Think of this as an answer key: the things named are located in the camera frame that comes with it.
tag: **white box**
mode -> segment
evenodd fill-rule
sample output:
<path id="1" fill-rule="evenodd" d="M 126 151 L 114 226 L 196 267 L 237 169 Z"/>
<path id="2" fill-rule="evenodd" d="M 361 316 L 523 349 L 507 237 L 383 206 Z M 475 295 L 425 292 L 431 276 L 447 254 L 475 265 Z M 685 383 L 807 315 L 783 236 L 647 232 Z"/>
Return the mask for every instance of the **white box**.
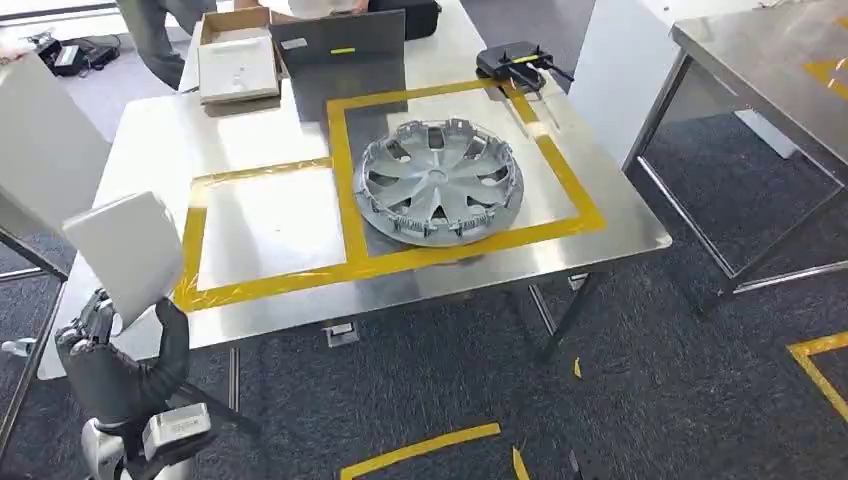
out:
<path id="1" fill-rule="evenodd" d="M 270 11 L 249 8 L 203 16 L 197 47 L 200 103 L 279 95 L 285 72 L 268 30 Z"/>
<path id="2" fill-rule="evenodd" d="M 68 219 L 63 230 L 112 298 L 121 331 L 170 295 L 182 274 L 177 227 L 152 192 L 130 195 Z"/>

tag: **silver hubcap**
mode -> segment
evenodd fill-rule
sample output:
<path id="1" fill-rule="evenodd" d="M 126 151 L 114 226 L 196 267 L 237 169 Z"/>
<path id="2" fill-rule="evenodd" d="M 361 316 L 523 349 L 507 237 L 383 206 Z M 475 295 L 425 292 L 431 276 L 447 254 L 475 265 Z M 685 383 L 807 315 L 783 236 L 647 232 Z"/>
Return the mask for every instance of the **silver hubcap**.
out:
<path id="1" fill-rule="evenodd" d="M 467 120 L 409 122 L 372 142 L 354 175 L 362 215 L 414 245 L 474 242 L 509 227 L 524 185 L 512 150 Z"/>

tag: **yellow sticker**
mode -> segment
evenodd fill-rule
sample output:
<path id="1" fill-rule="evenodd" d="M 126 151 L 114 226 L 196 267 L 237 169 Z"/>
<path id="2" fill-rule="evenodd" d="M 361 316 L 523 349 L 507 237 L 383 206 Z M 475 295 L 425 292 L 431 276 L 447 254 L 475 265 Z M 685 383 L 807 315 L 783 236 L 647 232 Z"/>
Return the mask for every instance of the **yellow sticker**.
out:
<path id="1" fill-rule="evenodd" d="M 516 58 L 515 60 L 512 61 L 512 63 L 527 63 L 527 62 L 532 62 L 533 60 L 538 60 L 538 59 L 539 59 L 538 55 L 527 55 L 526 57 Z"/>
<path id="2" fill-rule="evenodd" d="M 798 365 L 801 365 L 801 368 L 807 372 L 807 375 L 810 376 L 813 383 L 815 383 L 824 396 L 830 400 L 830 403 L 836 411 L 842 415 L 842 418 L 844 418 L 846 422 L 848 422 L 848 403 L 845 402 L 845 399 L 839 395 L 839 392 L 833 388 L 833 385 L 831 385 L 827 378 L 822 375 L 821 371 L 810 359 L 813 355 L 845 347 L 848 347 L 848 332 L 837 333 L 836 335 L 796 343 L 795 345 L 789 345 L 786 348 L 789 349 L 789 352 L 795 358 L 795 361 L 798 362 Z"/>
<path id="3" fill-rule="evenodd" d="M 841 71 L 845 77 L 848 77 L 848 57 L 839 60 L 829 60 L 825 62 L 808 63 L 804 65 L 804 70 L 807 71 L 817 82 L 833 93 L 848 101 L 848 84 L 842 83 L 836 79 L 836 72 Z"/>

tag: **black bag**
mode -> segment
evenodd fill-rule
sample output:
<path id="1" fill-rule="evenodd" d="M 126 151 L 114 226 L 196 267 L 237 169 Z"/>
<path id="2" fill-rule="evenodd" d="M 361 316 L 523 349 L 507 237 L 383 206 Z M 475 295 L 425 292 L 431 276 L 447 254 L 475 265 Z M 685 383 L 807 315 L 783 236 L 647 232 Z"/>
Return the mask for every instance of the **black bag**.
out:
<path id="1" fill-rule="evenodd" d="M 371 0 L 369 12 L 404 10 L 406 12 L 406 39 L 429 37 L 436 31 L 442 6 L 436 0 Z"/>

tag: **white panel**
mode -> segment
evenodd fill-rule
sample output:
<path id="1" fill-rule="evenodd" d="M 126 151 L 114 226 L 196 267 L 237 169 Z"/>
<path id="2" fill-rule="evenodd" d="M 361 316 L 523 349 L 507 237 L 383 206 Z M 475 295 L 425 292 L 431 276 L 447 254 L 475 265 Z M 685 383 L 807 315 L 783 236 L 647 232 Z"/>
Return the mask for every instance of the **white panel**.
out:
<path id="1" fill-rule="evenodd" d="M 679 48 L 639 0 L 597 0 L 568 94 L 595 139 L 624 163 Z"/>
<path id="2" fill-rule="evenodd" d="M 0 195 L 56 232 L 91 207 L 109 144 L 37 55 L 0 69 Z"/>
<path id="3" fill-rule="evenodd" d="M 174 217 L 153 192 L 90 210 L 63 228 L 112 298 L 122 332 L 170 295 L 182 273 L 183 249 Z"/>

